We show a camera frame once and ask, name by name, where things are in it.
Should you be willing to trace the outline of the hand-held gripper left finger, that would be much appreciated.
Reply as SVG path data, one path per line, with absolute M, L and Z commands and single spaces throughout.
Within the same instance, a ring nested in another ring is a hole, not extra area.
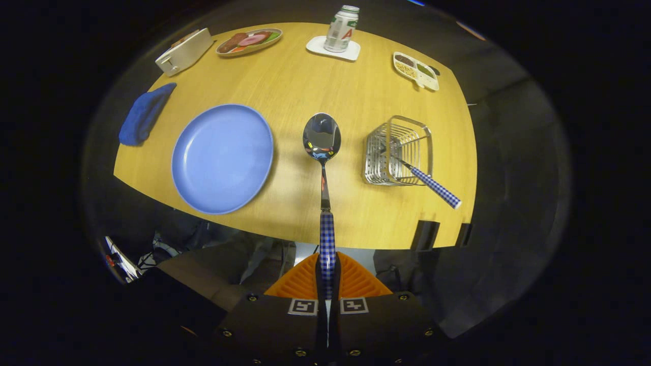
M 216 329 L 225 365 L 324 365 L 327 304 L 314 253 L 267 292 L 247 294 Z

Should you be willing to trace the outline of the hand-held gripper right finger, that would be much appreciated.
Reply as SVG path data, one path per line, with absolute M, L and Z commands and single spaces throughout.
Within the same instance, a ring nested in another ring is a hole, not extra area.
M 424 365 L 448 336 L 417 296 L 389 290 L 337 253 L 330 308 L 330 358 L 336 365 Z

